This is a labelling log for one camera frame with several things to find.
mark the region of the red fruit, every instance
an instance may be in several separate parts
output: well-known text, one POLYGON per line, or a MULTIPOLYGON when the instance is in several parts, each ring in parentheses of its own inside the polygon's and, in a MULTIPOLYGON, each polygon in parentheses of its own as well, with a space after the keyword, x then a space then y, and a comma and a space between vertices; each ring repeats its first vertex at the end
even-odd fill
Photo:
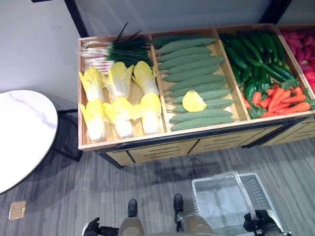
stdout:
POLYGON ((310 83, 311 89, 315 92, 315 82, 310 83))
POLYGON ((315 72, 313 71, 304 72, 304 75, 309 83, 315 83, 315 72))
POLYGON ((315 60, 311 61, 310 66, 313 68, 313 71, 315 71, 315 60))

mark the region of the white round table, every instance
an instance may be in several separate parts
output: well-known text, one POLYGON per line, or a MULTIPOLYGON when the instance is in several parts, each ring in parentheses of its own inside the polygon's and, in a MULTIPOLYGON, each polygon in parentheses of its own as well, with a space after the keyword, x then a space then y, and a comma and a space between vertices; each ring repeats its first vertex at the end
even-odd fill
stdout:
POLYGON ((49 151, 58 115, 43 94, 0 93, 0 194, 24 180, 49 151))

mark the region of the yellow slice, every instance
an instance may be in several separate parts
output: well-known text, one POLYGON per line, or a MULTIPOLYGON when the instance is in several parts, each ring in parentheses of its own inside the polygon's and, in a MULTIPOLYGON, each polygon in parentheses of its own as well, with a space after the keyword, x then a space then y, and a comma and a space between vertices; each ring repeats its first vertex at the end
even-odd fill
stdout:
POLYGON ((191 90, 183 97, 183 107, 188 112, 200 112, 207 107, 207 104, 197 92, 191 90))

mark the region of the wooden floor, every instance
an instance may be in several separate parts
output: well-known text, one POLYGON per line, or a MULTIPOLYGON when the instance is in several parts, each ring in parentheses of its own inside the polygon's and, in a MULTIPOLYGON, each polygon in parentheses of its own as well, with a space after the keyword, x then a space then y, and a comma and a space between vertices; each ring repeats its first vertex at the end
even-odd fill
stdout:
POLYGON ((122 170, 94 152, 85 152, 79 163, 52 153, 25 181, 0 195, 0 235, 78 236, 98 216, 101 225, 119 227, 131 198, 138 200, 145 233, 174 231, 174 194, 181 193, 186 212, 193 211, 191 181, 230 171, 258 173, 283 227, 294 236, 314 235, 315 139, 219 150, 122 170), (26 201, 26 215, 10 221, 10 204, 17 201, 26 201))

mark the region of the wooden display bin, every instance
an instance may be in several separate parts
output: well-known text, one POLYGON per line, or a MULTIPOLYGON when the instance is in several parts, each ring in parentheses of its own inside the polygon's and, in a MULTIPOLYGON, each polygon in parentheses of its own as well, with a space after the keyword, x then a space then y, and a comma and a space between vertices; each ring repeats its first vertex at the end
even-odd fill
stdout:
MULTIPOLYGON (((253 27, 254 29, 255 27, 265 27, 270 30, 275 30, 272 25, 247 25, 238 27, 240 29, 246 29, 248 27, 253 27)), ((308 111, 304 113, 251 120, 242 100, 241 92, 238 89, 222 42, 219 38, 217 32, 218 30, 220 31, 221 28, 189 29, 172 32, 148 33, 145 34, 145 36, 148 39, 152 39, 161 35, 197 33, 217 39, 216 42, 210 45, 210 48, 212 50, 212 55, 223 56, 225 58, 225 61, 221 64, 221 69, 216 73, 225 76, 227 82, 226 87, 231 89, 231 94, 228 95, 227 98, 233 99, 234 103, 227 109, 232 112, 233 117, 236 119, 235 122, 182 131, 171 131, 172 124, 169 123, 169 119, 174 114, 168 111, 172 109, 173 106, 165 102, 165 100, 169 98, 166 98, 167 93, 163 92, 166 88, 168 88, 168 86, 170 86, 170 83, 163 81, 163 74, 156 70, 157 87, 160 92, 160 100, 162 105, 159 132, 154 135, 144 135, 142 131, 141 119, 139 119, 132 123, 134 137, 119 139, 115 133, 115 130, 113 130, 110 125, 106 124, 107 139, 103 142, 92 143, 88 137, 87 128, 79 107, 79 149, 95 150, 99 155, 107 159, 115 166, 122 167, 124 165, 130 165, 133 163, 142 163, 151 160, 183 156, 187 154, 196 154, 216 149, 248 146, 263 140, 266 136, 269 136, 270 138, 275 136, 293 122, 298 122, 304 118, 314 115, 314 111, 308 111)), ((83 42, 114 41, 115 39, 116 37, 81 38, 78 41, 79 51, 81 50, 83 42)), ((152 58, 155 68, 157 68, 158 62, 154 45, 150 45, 149 54, 152 58)), ((288 63, 296 75, 295 66, 293 65, 293 62, 289 56, 288 63)), ((80 57, 78 59, 78 68, 79 71, 84 71, 83 59, 80 57)), ((104 95, 106 101, 110 102, 106 89, 104 89, 104 95)), ((130 87, 129 101, 132 104, 137 104, 139 103, 141 97, 141 89, 136 84, 134 84, 134 82, 132 82, 130 87)), ((82 103, 84 105, 87 103, 86 94, 80 79, 78 79, 78 103, 82 103)))
POLYGON ((295 59, 293 53, 291 52, 288 44, 286 43, 285 39, 283 38, 283 36, 281 35, 281 30, 286 30, 286 31, 292 31, 292 30, 307 30, 307 29, 314 29, 315 28, 315 24, 307 24, 307 25, 280 25, 280 26, 275 26, 278 34, 279 34, 279 39, 281 41, 281 43, 284 45, 285 50, 287 51, 287 53, 290 55, 290 57, 292 58, 293 63, 295 64, 296 68, 297 68, 297 72, 299 73, 299 75, 301 75, 301 77, 303 78, 303 85, 308 88, 308 90, 310 91, 310 93, 312 94, 313 97, 315 97, 314 92, 312 91, 312 88, 310 86, 310 84, 308 83, 308 81, 306 80, 304 73, 299 65, 299 63, 297 62, 297 60, 295 59))

